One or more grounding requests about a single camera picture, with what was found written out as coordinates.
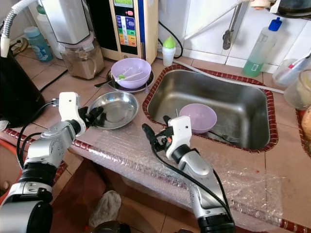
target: bubble wrap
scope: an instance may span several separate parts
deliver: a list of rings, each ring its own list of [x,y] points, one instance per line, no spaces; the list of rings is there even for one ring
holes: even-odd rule
[[[151,196],[191,209],[183,177],[155,158],[141,126],[135,122],[118,130],[102,131],[89,151],[89,159],[121,174],[128,179],[127,184],[142,185]],[[257,232],[279,227],[284,178],[234,166],[229,159],[219,159],[216,153],[206,151],[201,156],[219,174],[237,226]]]

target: green liquid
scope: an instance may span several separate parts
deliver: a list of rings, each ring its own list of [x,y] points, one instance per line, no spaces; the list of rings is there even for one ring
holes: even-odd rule
[[[256,77],[259,75],[262,66],[263,66],[263,63],[256,64],[256,63],[253,63],[247,60],[243,68],[243,74],[246,74],[247,76],[251,76],[251,77]]]

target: fork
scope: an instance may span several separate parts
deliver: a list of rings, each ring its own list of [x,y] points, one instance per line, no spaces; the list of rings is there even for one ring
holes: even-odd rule
[[[237,138],[237,137],[231,137],[231,136],[228,136],[226,134],[224,134],[222,136],[222,138],[225,140],[225,141],[228,141],[228,142],[232,142],[232,143],[241,143],[241,139],[240,138]]]
[[[225,140],[226,142],[229,142],[229,143],[241,143],[241,139],[240,138],[236,138],[236,137],[231,137],[229,135],[226,135],[226,134],[223,134],[223,135],[219,135],[217,133],[214,133],[213,131],[209,131],[209,133],[217,136],[217,137],[220,137],[222,138],[223,140]]]

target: stainless steel sink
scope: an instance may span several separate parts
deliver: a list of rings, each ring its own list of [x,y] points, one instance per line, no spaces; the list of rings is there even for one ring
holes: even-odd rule
[[[270,139],[267,98],[258,88],[225,83],[202,74],[173,70],[166,73],[153,95],[147,111],[164,124],[163,116],[176,117],[190,103],[205,104],[217,114],[212,131],[241,139],[241,148],[262,149]],[[211,133],[204,136],[229,144]]]

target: metal pipe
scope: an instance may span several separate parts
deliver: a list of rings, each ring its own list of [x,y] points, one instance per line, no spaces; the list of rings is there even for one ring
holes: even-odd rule
[[[237,5],[234,8],[234,12],[233,12],[233,16],[232,16],[231,21],[230,21],[229,29],[223,35],[223,41],[224,41],[223,42],[223,49],[224,50],[228,50],[231,47],[232,33],[234,31],[234,27],[235,27],[235,24],[237,22],[237,18],[239,16],[240,11],[241,11],[241,6],[242,6],[242,3],[240,3],[239,5]]]

